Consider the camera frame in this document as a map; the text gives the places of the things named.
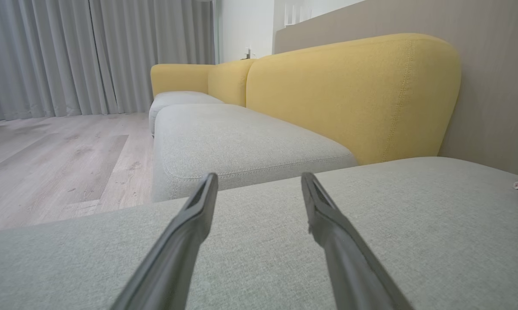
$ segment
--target yellow sofa backrest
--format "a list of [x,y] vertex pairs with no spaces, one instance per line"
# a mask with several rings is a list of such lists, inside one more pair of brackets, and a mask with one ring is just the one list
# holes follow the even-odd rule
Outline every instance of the yellow sofa backrest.
[[222,102],[246,106],[247,73],[256,59],[221,63],[209,72],[208,93]]
[[341,143],[359,164],[435,156],[460,76],[440,39],[372,37],[257,59],[246,106]]

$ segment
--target sofa seam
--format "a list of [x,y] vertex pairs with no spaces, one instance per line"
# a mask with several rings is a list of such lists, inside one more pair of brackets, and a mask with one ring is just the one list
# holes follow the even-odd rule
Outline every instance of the sofa seam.
[[[250,169],[250,170],[244,170],[244,171],[230,171],[229,173],[225,173],[225,174],[220,175],[219,179],[227,178],[227,177],[230,177],[230,176],[233,176],[233,175],[238,175],[238,174],[255,173],[255,172],[258,172],[258,171],[267,171],[269,169],[274,169],[274,168],[278,168],[278,167],[291,167],[293,165],[298,165],[298,164],[303,164],[303,163],[314,163],[314,162],[318,162],[318,161],[327,161],[329,159],[337,159],[337,158],[344,158],[344,157],[353,157],[353,153],[349,152],[346,155],[340,155],[340,156],[334,156],[334,157],[326,157],[326,158],[321,158],[321,159],[312,159],[310,161],[291,161],[289,163],[284,163],[284,164],[281,164],[281,165],[275,165],[275,166],[270,166],[270,167],[269,166],[263,166],[263,167],[258,167],[256,169]],[[171,171],[169,171],[169,169],[167,169],[167,167],[165,166],[165,161],[162,161],[161,165],[163,166],[163,169],[164,169],[166,174],[168,174],[171,177],[173,177],[175,179],[178,179],[178,180],[197,180],[197,179],[201,179],[203,177],[203,176],[198,176],[198,177],[182,178],[182,177],[179,177],[179,176],[174,175],[173,173],[171,173]]]
[[171,199],[175,199],[177,196],[177,192],[179,191],[179,184],[181,183],[180,180],[177,180],[175,183],[175,186],[173,188],[173,193],[171,194]]
[[[256,59],[251,59],[253,61],[250,61],[250,64],[248,65],[247,67],[247,70],[245,72],[245,75],[242,76],[243,77],[243,89],[244,89],[244,102],[233,102],[233,103],[230,103],[229,104],[233,104],[233,105],[239,105],[241,106],[240,104],[243,103],[243,106],[245,107],[246,106],[246,86],[247,86],[247,75],[249,74],[249,71],[251,69],[251,66],[253,65],[253,63],[255,62]],[[220,63],[218,64],[221,68],[221,67],[225,67],[225,66],[232,66],[233,64],[231,64],[230,62],[226,62],[226,63]],[[238,65],[234,65],[234,67],[237,67],[236,71],[239,71],[241,66],[238,66]]]
[[[225,102],[223,102],[222,100],[220,100],[219,98],[216,98],[214,97],[215,99],[221,101],[221,103],[212,103],[212,104],[225,104]],[[154,118],[154,133],[155,133],[155,121],[157,120],[157,115],[159,114],[159,112],[161,112],[161,110],[163,110],[164,108],[168,108],[169,106],[174,106],[174,105],[180,105],[180,104],[170,104],[170,105],[165,105],[165,106],[162,106],[158,111],[157,113],[155,113],[155,116],[153,117]],[[150,123],[151,121],[151,117],[150,117],[150,112],[151,112],[151,109],[148,111],[148,123]]]
[[244,108],[247,107],[247,77],[250,74],[251,67],[253,66],[253,63],[255,61],[251,62],[251,65],[247,68],[246,71],[246,78],[244,79]]
[[404,73],[404,78],[401,86],[401,90],[399,92],[398,100],[397,100],[397,106],[395,108],[395,115],[393,116],[393,119],[391,120],[391,127],[389,128],[389,136],[387,137],[387,146],[385,147],[385,150],[383,151],[383,154],[381,156],[381,162],[387,161],[387,155],[389,154],[389,150],[392,147],[393,140],[395,138],[395,130],[397,128],[398,120],[401,116],[402,107],[404,106],[404,97],[406,93],[406,88],[410,82],[410,73],[412,71],[412,60],[413,60],[413,49],[414,49],[414,41],[410,41],[410,47],[408,50],[408,57],[407,57],[407,63],[406,63],[406,71]]

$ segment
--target curtain fold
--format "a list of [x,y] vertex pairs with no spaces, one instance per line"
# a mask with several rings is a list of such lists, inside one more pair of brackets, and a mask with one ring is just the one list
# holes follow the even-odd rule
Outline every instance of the curtain fold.
[[213,63],[211,2],[0,0],[0,120],[147,112],[156,63]]

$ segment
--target laminate flooring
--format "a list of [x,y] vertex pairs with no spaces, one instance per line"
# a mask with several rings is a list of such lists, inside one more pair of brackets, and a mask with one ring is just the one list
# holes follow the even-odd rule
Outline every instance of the laminate flooring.
[[0,230],[150,202],[148,114],[0,121]]

